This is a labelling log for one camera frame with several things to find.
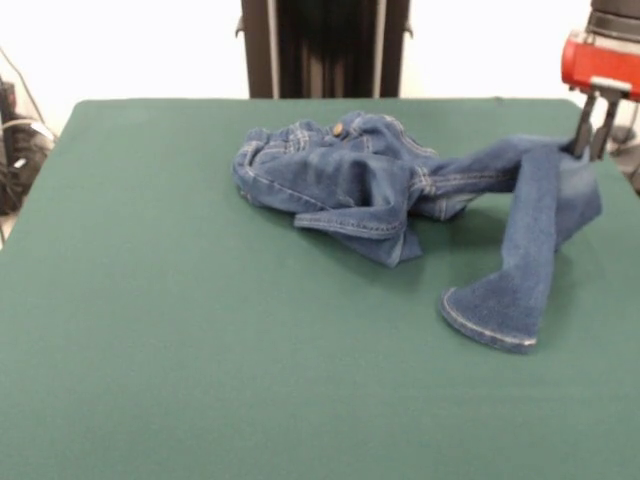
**jeans pant leg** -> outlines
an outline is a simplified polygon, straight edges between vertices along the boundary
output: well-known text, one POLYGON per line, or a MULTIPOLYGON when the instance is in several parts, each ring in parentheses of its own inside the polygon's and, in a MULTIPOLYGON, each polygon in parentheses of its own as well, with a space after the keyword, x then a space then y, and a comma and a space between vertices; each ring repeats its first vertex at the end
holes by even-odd
POLYGON ((502 244, 502 269, 441 298, 441 311, 476 341, 526 353, 537 334, 551 288, 554 253, 600 213, 588 155, 576 160, 557 147, 522 158, 502 244))

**white wall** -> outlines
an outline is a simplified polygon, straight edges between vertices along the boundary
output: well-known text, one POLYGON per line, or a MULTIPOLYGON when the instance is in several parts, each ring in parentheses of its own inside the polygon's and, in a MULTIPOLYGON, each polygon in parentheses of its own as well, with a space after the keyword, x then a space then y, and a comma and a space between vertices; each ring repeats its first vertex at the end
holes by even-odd
MULTIPOLYGON (((3 3, 3 17, 17 21, 3 22, 0 44, 54 130, 85 98, 248 97, 244 43, 234 38, 240 0, 3 3)), ((589 4, 412 0, 401 95, 582 101, 560 81, 560 55, 589 4)))

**jeans hem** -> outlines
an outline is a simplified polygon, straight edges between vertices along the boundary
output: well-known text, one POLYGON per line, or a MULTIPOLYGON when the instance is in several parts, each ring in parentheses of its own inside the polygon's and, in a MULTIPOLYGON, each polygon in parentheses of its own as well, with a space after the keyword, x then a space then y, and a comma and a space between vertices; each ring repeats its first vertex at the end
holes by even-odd
POLYGON ((451 288, 444 292, 440 300, 440 310, 449 325, 464 334, 465 336, 476 340, 490 347, 499 350, 505 350, 513 353, 525 354, 529 353, 535 347, 537 339, 535 338, 513 338, 492 332, 482 328, 469 319, 464 318, 450 304, 449 297, 455 288, 451 288))

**green table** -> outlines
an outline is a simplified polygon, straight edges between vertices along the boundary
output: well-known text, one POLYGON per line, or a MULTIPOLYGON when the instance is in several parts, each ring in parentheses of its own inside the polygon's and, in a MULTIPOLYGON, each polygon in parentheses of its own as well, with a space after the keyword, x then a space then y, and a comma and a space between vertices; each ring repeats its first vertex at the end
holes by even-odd
POLYGON ((447 286, 500 262, 509 196, 416 220, 390 270, 247 204, 247 129, 364 109, 442 155, 569 136, 562 101, 131 100, 79 105, 0 252, 0 478, 637 479, 640 219, 557 257, 529 356, 447 326, 447 286))

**jeans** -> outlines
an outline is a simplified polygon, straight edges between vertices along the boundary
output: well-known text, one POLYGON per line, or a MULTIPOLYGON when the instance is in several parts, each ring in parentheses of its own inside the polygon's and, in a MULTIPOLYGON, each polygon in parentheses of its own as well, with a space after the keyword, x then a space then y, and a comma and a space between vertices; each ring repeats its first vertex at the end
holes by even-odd
POLYGON ((448 220, 485 193, 513 193, 502 268, 441 297, 440 310, 476 341, 525 353, 536 343, 554 253, 601 213, 588 152, 566 140, 510 136, 461 158, 420 146, 394 118, 352 112, 323 127, 301 121, 250 131, 233 161, 248 202, 294 214, 389 267, 422 255, 409 214, 448 220))

